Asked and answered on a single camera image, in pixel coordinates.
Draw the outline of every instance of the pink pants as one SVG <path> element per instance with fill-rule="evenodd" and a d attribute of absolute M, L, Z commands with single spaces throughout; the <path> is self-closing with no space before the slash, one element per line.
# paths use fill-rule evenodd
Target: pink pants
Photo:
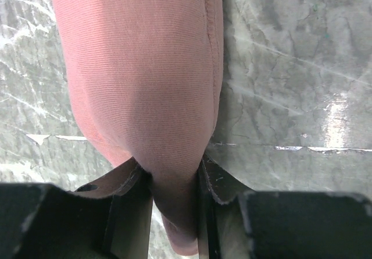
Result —
<path fill-rule="evenodd" d="M 53 0 L 71 106 L 113 166 L 133 156 L 173 249 L 195 254 L 195 173 L 214 131 L 222 0 Z"/>

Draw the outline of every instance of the pink fabric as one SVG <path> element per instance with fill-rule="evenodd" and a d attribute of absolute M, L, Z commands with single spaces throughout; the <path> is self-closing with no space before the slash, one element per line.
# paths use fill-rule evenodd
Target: pink fabric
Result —
<path fill-rule="evenodd" d="M 114 166 L 133 156 L 173 249 L 197 252 L 195 173 L 217 121 L 222 0 L 53 0 L 71 106 Z"/>

